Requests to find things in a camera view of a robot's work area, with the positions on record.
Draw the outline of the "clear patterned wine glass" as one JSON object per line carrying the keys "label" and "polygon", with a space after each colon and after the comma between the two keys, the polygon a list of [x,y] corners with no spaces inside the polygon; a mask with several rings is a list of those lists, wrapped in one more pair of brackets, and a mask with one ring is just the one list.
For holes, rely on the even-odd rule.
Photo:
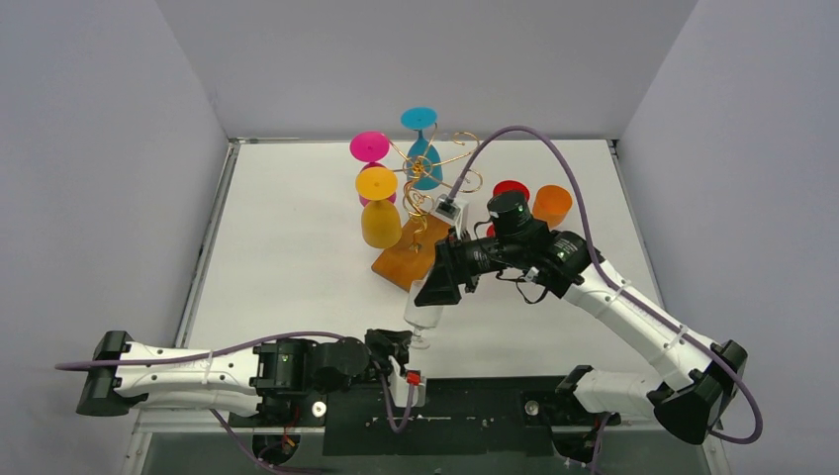
{"label": "clear patterned wine glass", "polygon": [[429,341],[423,336],[423,332],[435,329],[442,317],[441,306],[418,307],[416,298],[424,284],[423,280],[412,282],[408,291],[403,320],[412,327],[411,348],[424,350],[430,347]]}

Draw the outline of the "gold wire rack wooden base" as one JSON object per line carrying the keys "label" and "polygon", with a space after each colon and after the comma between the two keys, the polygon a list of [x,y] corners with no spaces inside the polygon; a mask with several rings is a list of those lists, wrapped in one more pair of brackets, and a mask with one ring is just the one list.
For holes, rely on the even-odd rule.
{"label": "gold wire rack wooden base", "polygon": [[[435,148],[437,130],[436,123],[434,133],[431,129],[424,132],[424,136],[431,139]],[[452,157],[440,158],[442,172],[445,166],[471,157],[481,143],[480,139],[470,132],[456,132],[450,142],[462,151]],[[403,163],[398,171],[406,177],[404,165],[408,162],[409,150],[400,149],[394,142],[391,142],[391,148],[401,157]],[[448,195],[452,185],[442,178],[437,188],[419,191],[414,187],[414,183],[414,180],[409,181],[406,177],[403,189],[399,193],[399,206],[406,212],[400,240],[392,247],[384,249],[371,266],[375,274],[405,291],[409,290],[413,281],[423,279],[430,270],[434,262],[435,245],[446,237],[451,228],[430,212],[435,199],[441,194]]]}

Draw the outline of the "red wine glass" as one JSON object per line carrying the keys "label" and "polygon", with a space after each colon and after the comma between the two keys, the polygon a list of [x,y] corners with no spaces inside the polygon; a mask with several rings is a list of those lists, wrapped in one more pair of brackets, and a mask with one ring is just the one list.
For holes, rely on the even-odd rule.
{"label": "red wine glass", "polygon": [[529,208],[529,191],[521,183],[506,180],[498,183],[487,203],[490,237],[516,236],[533,221]]}

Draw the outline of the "orange wine glass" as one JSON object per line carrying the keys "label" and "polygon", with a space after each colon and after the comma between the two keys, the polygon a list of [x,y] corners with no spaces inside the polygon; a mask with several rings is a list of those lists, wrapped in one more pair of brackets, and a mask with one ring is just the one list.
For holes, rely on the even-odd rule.
{"label": "orange wine glass", "polygon": [[538,189],[532,207],[532,216],[543,221],[549,229],[557,228],[573,206],[573,196],[565,188],[548,184]]}

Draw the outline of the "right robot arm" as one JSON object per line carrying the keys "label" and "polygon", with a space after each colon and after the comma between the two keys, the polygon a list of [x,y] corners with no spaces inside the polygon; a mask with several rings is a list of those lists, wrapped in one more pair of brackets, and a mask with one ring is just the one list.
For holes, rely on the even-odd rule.
{"label": "right robot arm", "polygon": [[747,350],[719,343],[664,312],[579,235],[552,231],[535,219],[525,196],[509,191],[487,209],[495,232],[472,239],[450,229],[414,298],[418,307],[453,306],[476,290],[480,276],[520,271],[521,280],[585,311],[633,348],[656,372],[578,366],[559,384],[557,409],[578,425],[593,414],[653,419],[679,440],[702,444],[737,395]]}

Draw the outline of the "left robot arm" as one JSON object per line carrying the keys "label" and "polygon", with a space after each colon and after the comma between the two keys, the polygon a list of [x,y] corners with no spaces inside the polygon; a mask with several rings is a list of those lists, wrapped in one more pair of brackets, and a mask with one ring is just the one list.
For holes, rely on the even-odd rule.
{"label": "left robot arm", "polygon": [[390,407],[420,402],[421,375],[408,369],[410,332],[370,330],[358,339],[334,332],[286,332],[234,346],[167,348],[106,332],[89,361],[59,363],[83,372],[75,411],[119,417],[133,408],[209,409],[279,427],[325,395],[383,383]]}

